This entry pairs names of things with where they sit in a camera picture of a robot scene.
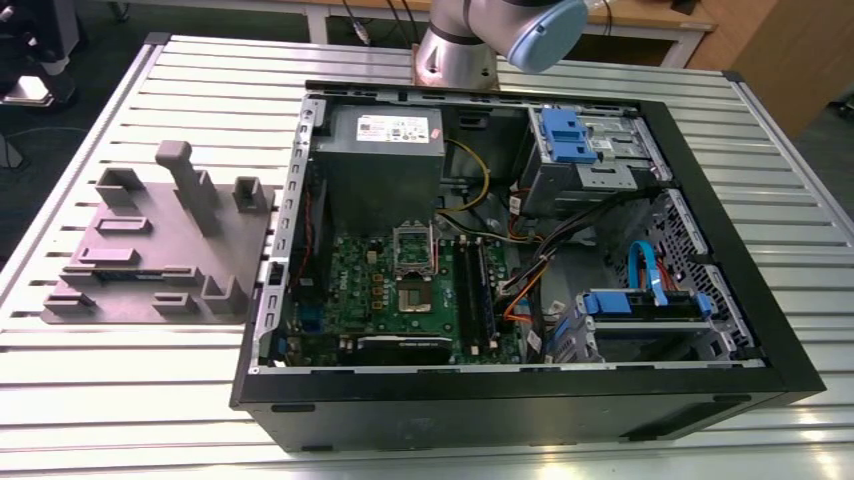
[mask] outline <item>floor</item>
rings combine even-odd
[[[186,35],[251,38],[292,42],[308,41],[308,28],[300,15],[268,14],[182,7],[131,7],[131,20],[118,24],[103,2],[78,2],[90,42],[72,55],[70,72],[78,85],[72,108],[59,113],[35,109],[0,108],[0,129],[10,135],[39,128],[14,139],[28,158],[22,167],[0,168],[0,267],[51,192],[66,165],[83,141],[104,103],[152,31]],[[332,43],[359,45],[343,18],[331,18]],[[374,20],[366,25],[379,46],[405,48],[393,21]],[[51,131],[44,127],[63,127]],[[854,121],[845,121],[829,109],[795,141],[849,215],[854,214]]]

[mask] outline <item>gray block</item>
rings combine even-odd
[[[219,205],[216,189],[207,172],[196,172],[190,163],[192,147],[187,142],[164,140],[160,142],[155,160],[158,165],[170,170],[175,179],[175,195],[184,208],[190,211],[199,231],[206,237],[220,234],[220,225],[215,209]]]
[[[204,275],[199,267],[167,265],[163,268],[163,281],[175,287],[200,287],[204,283]]]
[[[155,293],[151,306],[160,315],[187,315],[199,311],[199,306],[187,292],[158,292]]]
[[[231,193],[238,211],[242,213],[267,213],[270,211],[262,182],[255,177],[238,177]]]
[[[48,296],[44,308],[60,315],[80,315],[92,312],[95,302],[84,293],[67,292]]]
[[[106,204],[99,206],[70,266],[60,275],[63,281],[54,293],[62,296],[82,292],[98,304],[96,308],[68,313],[71,309],[54,303],[51,307],[58,308],[46,308],[42,318],[48,323],[60,324],[243,323],[248,308],[240,307],[240,302],[246,298],[248,305],[255,287],[270,222],[272,187],[262,187],[267,202],[264,214],[239,212],[234,185],[215,187],[222,205],[215,215],[222,231],[214,237],[199,234],[194,218],[174,194],[172,184],[147,183],[144,187],[130,191],[136,205],[130,216],[118,215]],[[146,233],[103,234],[96,229],[104,220],[140,217],[151,224]],[[123,265],[80,262],[86,251],[95,251],[100,255],[103,251],[99,250],[104,249],[136,252],[138,262]],[[220,292],[224,290],[222,299],[211,295],[214,308],[208,306],[208,300],[202,298],[206,275],[214,278],[218,288],[222,287]],[[230,292],[232,277],[239,289]],[[162,314],[152,308],[155,294],[184,293],[196,305],[195,313]],[[235,300],[240,308],[230,303]]]
[[[136,265],[139,253],[132,248],[84,248],[78,261],[95,265]]]
[[[72,287],[100,285],[102,279],[92,273],[90,265],[68,265],[59,274],[59,278]]]
[[[103,235],[142,235],[151,232],[151,222],[146,217],[102,218],[95,230]]]
[[[134,208],[132,192],[146,190],[146,185],[132,168],[108,168],[95,184],[95,190],[110,208]]]
[[[235,277],[228,279],[226,290],[216,284],[214,277],[204,277],[202,300],[214,313],[242,313],[246,311],[250,298],[240,289]]]

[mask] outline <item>expansion slot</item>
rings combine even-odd
[[[463,349],[479,355],[494,346],[493,292],[483,246],[466,237],[454,246],[454,288]]]

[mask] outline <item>metal table surface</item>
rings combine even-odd
[[[501,65],[506,90],[667,103],[829,391],[674,442],[288,455],[228,408],[242,326],[56,326],[42,301],[106,167],[195,146],[215,182],[280,185],[308,78],[410,83],[410,53],[172,37],[146,45],[0,274],[0,472],[208,478],[844,478],[854,468],[854,234],[750,91],[718,73]]]

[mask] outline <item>black cable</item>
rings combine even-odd
[[[352,14],[352,10],[350,9],[350,4],[347,3],[347,0],[342,0],[342,3],[344,4],[344,10],[347,10],[347,15],[350,16],[350,20],[352,22],[355,22],[356,21],[356,17]]]
[[[413,43],[418,42],[421,35],[418,33],[418,24],[415,23],[415,17],[413,16],[413,10],[410,9],[410,3],[406,0],[401,0],[403,2],[403,8],[406,8],[406,13],[410,16],[410,23],[413,24]]]
[[[654,195],[658,195],[661,191],[662,189],[659,187],[650,187],[642,190],[635,190],[634,192],[615,193],[599,203],[597,203],[591,208],[577,213],[567,220],[565,220],[549,234],[543,242],[539,244],[539,247],[534,252],[531,264],[527,266],[527,268],[523,268],[521,270],[522,273],[518,273],[507,279],[505,289],[511,288],[517,283],[519,283],[519,281],[539,272],[541,268],[543,268],[551,260],[551,257],[555,254],[561,243],[565,240],[573,238],[573,235],[581,232],[585,228],[595,224],[595,222],[613,208],[629,201],[639,200],[642,198],[649,198]]]
[[[395,33],[395,31],[398,30],[398,27],[401,27],[401,25],[398,25],[397,23],[394,24],[394,26],[389,29],[389,31],[386,32],[386,35],[383,35],[378,40],[374,40],[374,45],[375,46],[381,46],[381,44],[389,40],[389,37],[391,37],[391,34]]]
[[[466,203],[469,203],[469,194],[463,193],[461,195],[461,197],[463,197],[463,205]],[[466,210],[471,216],[475,218],[475,220],[478,221],[478,223],[481,224],[481,227],[483,227],[485,231],[490,231],[490,225],[486,223],[486,220],[483,219],[483,217],[481,216],[481,214],[478,213],[478,207],[477,205],[473,206],[470,209]]]
[[[401,29],[401,36],[403,37],[403,42],[407,44],[410,48],[413,48],[413,42],[410,41],[410,37],[406,34],[406,29],[403,28],[403,24],[401,23],[398,10],[395,10],[395,6],[391,4],[391,0],[386,0],[386,3],[389,4],[389,8],[391,8],[391,14],[395,16],[395,22],[398,24],[398,28]]]
[[[614,12],[611,11],[611,4],[609,3],[609,0],[605,0],[605,8],[609,11],[609,17],[605,21],[605,36],[610,37],[611,30],[614,29]]]

